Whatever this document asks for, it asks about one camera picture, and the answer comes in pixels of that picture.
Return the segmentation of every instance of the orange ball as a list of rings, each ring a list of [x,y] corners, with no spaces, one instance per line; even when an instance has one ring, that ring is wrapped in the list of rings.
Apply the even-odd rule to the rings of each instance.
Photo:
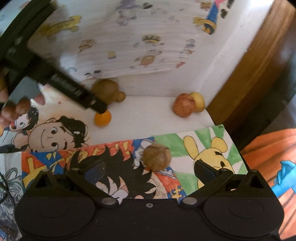
[[[99,113],[95,114],[94,123],[97,126],[106,126],[110,123],[111,118],[112,118],[112,115],[111,115],[110,111],[106,110],[106,112],[103,114],[99,114]]]

